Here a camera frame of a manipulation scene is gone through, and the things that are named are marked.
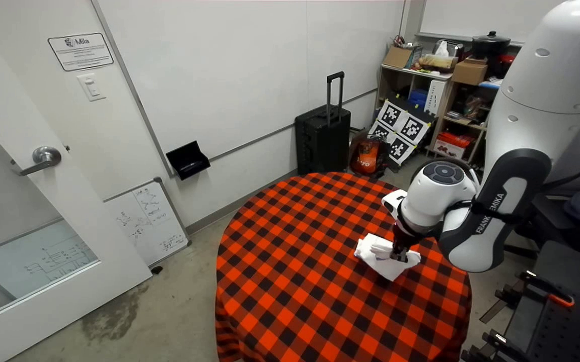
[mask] round table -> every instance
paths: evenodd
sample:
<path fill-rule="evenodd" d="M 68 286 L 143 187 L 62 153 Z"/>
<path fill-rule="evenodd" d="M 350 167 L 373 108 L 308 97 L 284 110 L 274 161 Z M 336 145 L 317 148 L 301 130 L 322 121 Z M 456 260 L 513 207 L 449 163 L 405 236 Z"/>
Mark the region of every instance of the round table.
<path fill-rule="evenodd" d="M 392 185 L 311 172 L 252 197 L 217 251 L 222 359 L 460 359 L 471 287 L 433 239 L 396 281 L 355 258 L 361 238 L 392 239 Z"/>

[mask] white wall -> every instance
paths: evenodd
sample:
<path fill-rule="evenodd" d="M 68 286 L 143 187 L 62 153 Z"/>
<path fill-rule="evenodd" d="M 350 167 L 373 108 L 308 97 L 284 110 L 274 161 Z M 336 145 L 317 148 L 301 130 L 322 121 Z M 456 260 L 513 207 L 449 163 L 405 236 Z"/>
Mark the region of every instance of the white wall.
<path fill-rule="evenodd" d="M 51 36 L 85 32 L 103 32 L 89 0 L 0 0 L 3 56 L 64 145 L 70 145 L 72 157 L 103 198 L 164 177 L 183 223 L 191 224 L 297 168 L 291 129 L 217 159 L 194 178 L 169 178 L 121 68 L 112 64 L 83 70 L 96 72 L 108 94 L 106 101 L 89 103 L 74 78 L 81 72 L 64 72 L 49 47 Z M 372 122 L 373 101 L 375 94 L 369 94 L 348 104 L 353 124 Z"/>

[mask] white door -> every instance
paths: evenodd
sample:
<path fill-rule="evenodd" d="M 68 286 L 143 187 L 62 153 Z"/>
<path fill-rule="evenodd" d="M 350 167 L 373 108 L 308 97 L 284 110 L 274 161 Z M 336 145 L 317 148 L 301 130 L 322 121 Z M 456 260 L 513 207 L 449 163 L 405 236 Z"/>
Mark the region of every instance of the white door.
<path fill-rule="evenodd" d="M 39 161 L 46 164 L 39 168 L 39 147 L 52 148 L 42 155 L 61 155 L 61 163 Z M 0 359 L 148 277 L 148 265 L 0 56 Z"/>

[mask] white robot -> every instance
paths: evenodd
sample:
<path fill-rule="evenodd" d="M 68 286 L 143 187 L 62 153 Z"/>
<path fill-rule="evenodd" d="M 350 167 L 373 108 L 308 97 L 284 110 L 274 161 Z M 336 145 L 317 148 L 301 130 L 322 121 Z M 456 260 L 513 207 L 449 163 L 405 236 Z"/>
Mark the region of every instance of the white robot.
<path fill-rule="evenodd" d="M 433 161 L 409 191 L 383 198 L 398 219 L 393 267 L 418 263 L 409 248 L 428 236 L 437 236 L 445 258 L 467 272 L 504 260 L 511 223 L 580 130 L 580 0 L 562 2 L 535 29 L 501 82 L 488 129 L 482 182 L 462 164 Z M 372 251 L 388 258 L 385 245 Z"/>

